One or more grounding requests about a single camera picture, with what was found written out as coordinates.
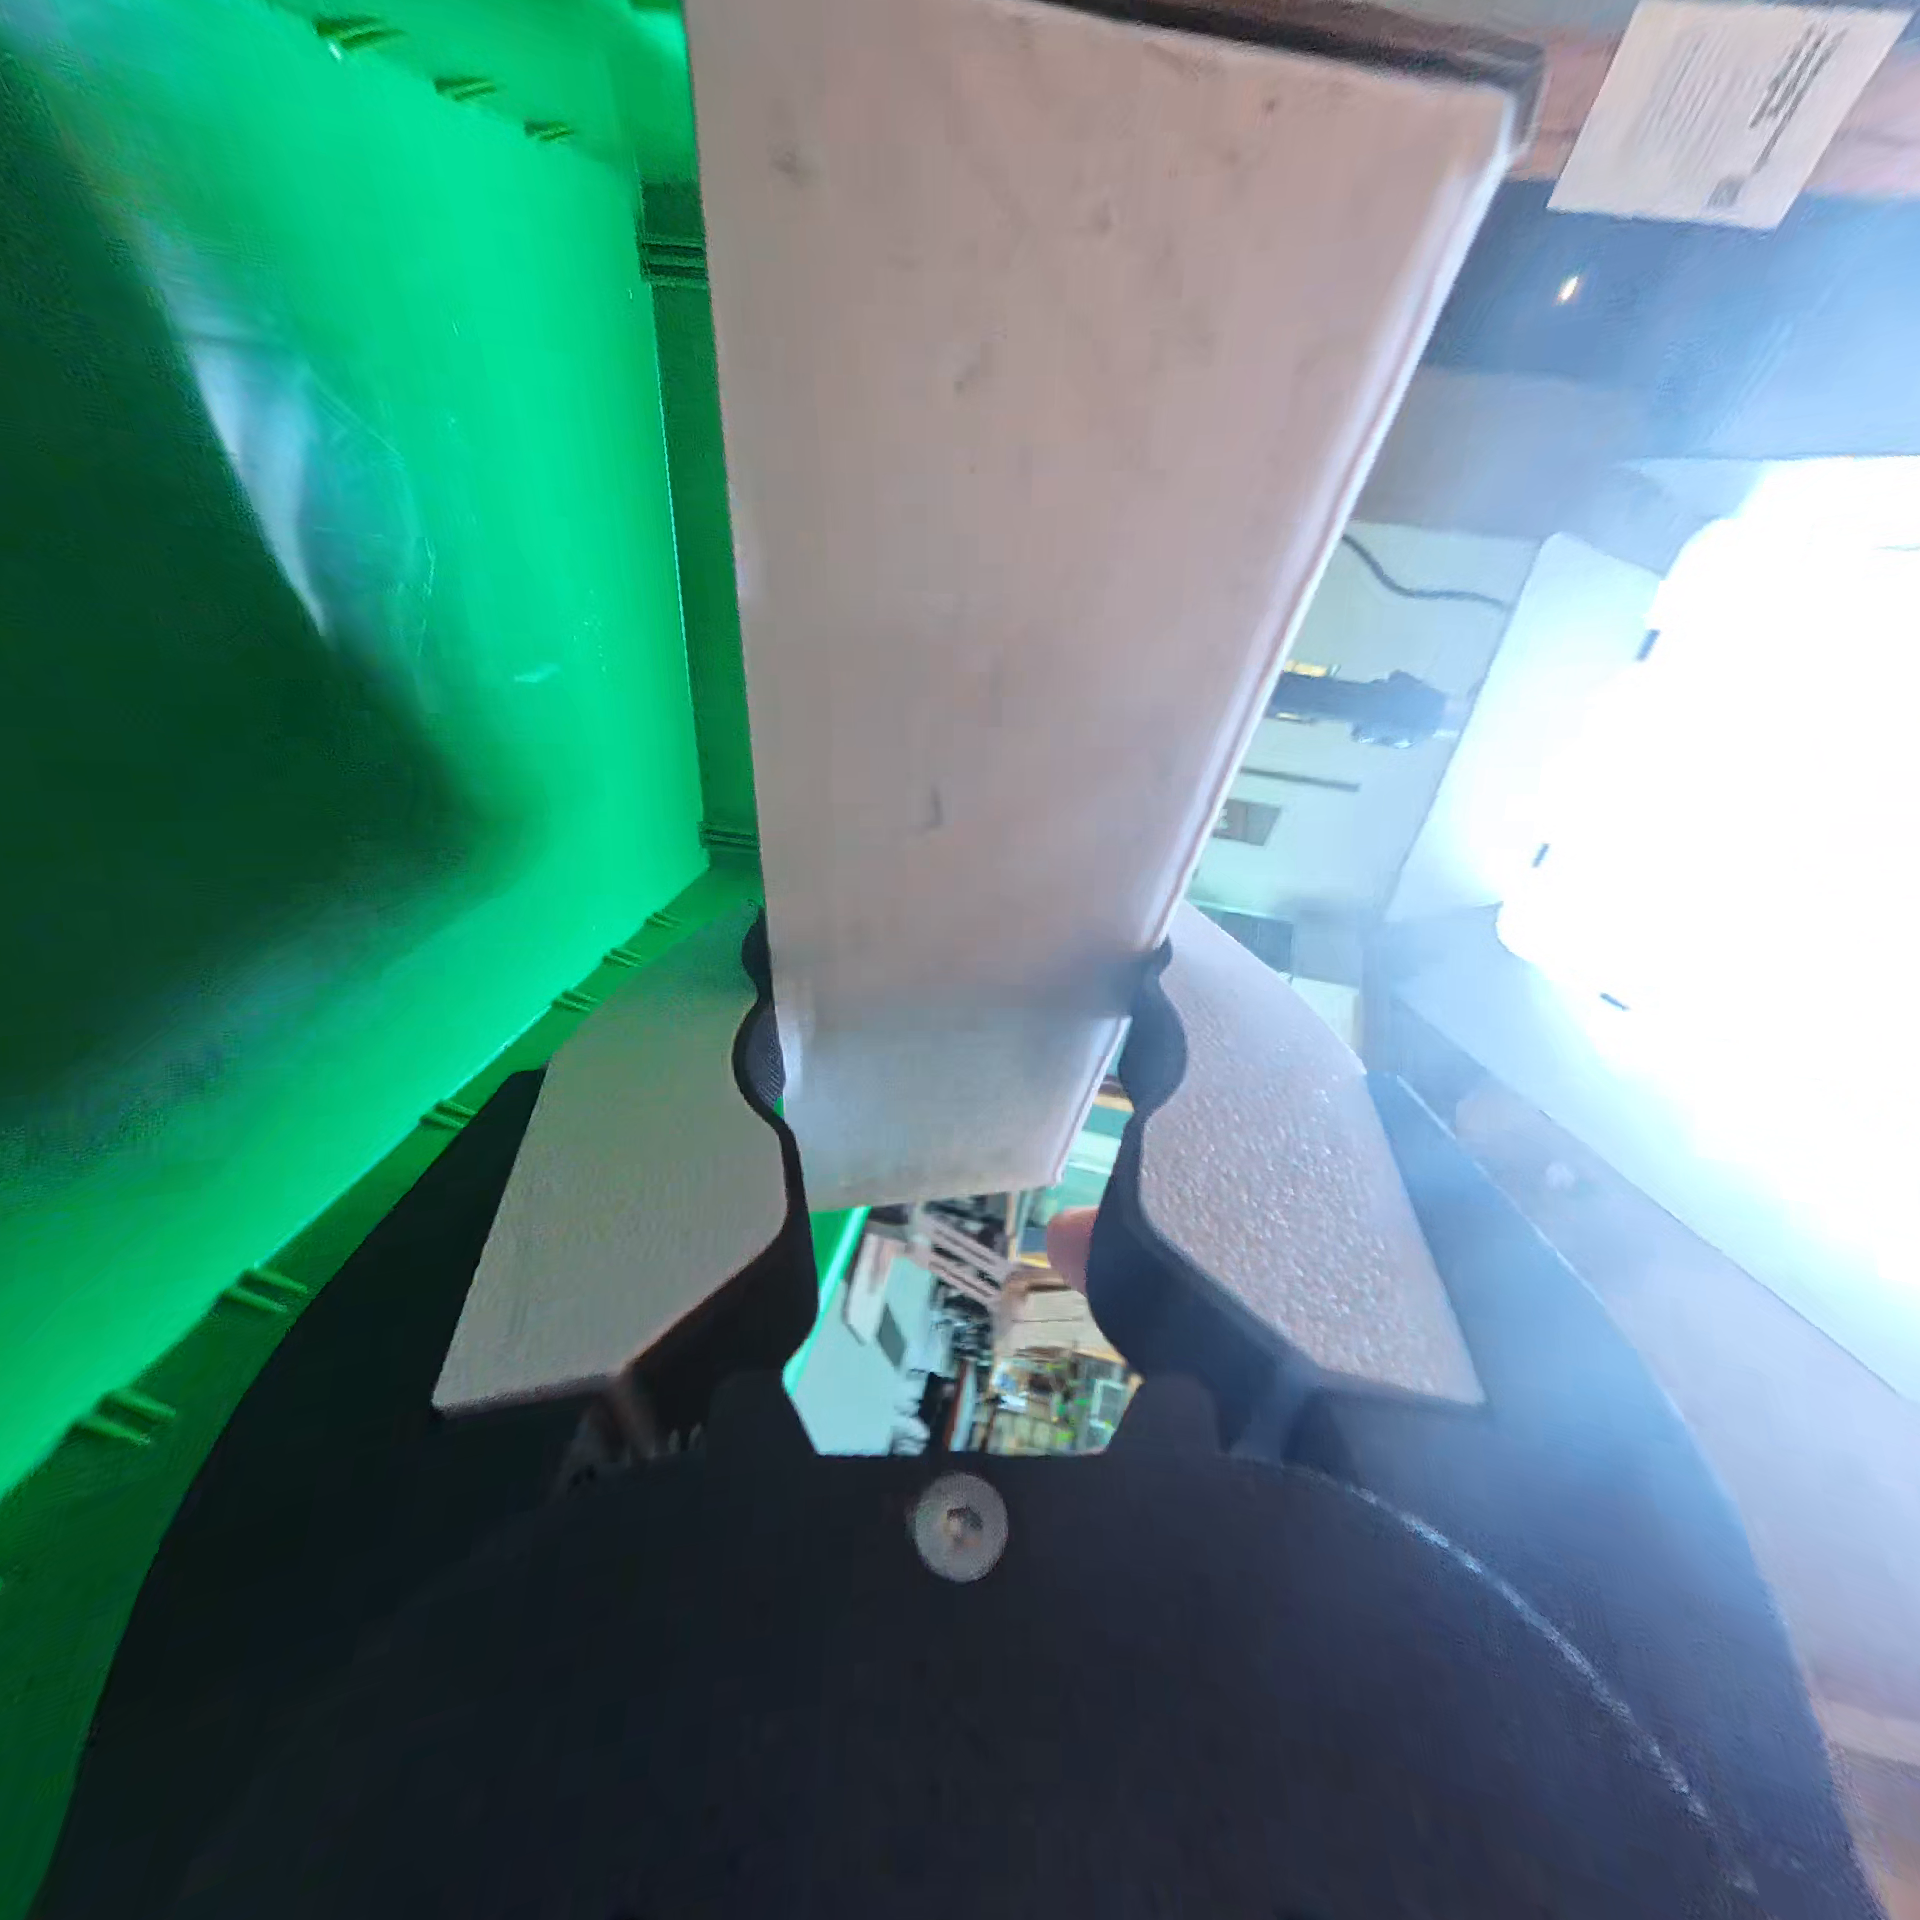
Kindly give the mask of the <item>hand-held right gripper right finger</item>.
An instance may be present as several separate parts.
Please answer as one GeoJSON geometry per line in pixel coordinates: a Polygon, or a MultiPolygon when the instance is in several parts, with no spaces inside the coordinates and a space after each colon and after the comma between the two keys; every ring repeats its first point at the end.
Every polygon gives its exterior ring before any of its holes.
{"type": "Polygon", "coordinates": [[[1203,1384],[1224,1430],[1486,1403],[1358,1057],[1194,905],[1140,979],[1118,1087],[1085,1308],[1140,1378],[1203,1384]]]}

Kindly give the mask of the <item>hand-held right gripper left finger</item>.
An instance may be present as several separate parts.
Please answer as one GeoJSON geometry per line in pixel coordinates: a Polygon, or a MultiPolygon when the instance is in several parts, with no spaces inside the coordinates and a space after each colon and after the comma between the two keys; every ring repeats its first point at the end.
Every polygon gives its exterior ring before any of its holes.
{"type": "Polygon", "coordinates": [[[779,1078],[763,905],[637,965],[541,1071],[433,1407],[630,1378],[695,1421],[724,1378],[779,1372],[822,1308],[779,1078]]]}

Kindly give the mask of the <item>long white cardboard box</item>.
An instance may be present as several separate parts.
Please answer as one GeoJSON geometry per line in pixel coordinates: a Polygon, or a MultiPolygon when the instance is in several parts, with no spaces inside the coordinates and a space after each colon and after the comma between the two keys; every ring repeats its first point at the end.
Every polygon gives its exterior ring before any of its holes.
{"type": "Polygon", "coordinates": [[[1544,53],[1389,7],[684,7],[779,1117],[1042,1188],[1544,53]]]}

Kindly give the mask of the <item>green plastic bin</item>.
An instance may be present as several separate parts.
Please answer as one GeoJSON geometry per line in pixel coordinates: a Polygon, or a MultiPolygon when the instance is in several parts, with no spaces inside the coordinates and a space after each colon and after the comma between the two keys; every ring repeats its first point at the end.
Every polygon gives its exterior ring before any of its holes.
{"type": "Polygon", "coordinates": [[[681,7],[3,7],[3,1911],[255,1364],[747,836],[681,7]]]}

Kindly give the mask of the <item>white printed paper label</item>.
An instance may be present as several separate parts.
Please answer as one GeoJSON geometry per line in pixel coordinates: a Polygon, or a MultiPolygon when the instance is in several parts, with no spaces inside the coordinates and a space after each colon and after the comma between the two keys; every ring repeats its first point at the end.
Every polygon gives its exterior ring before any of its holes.
{"type": "Polygon", "coordinates": [[[1554,214],[1772,230],[1911,7],[1639,0],[1554,214]]]}

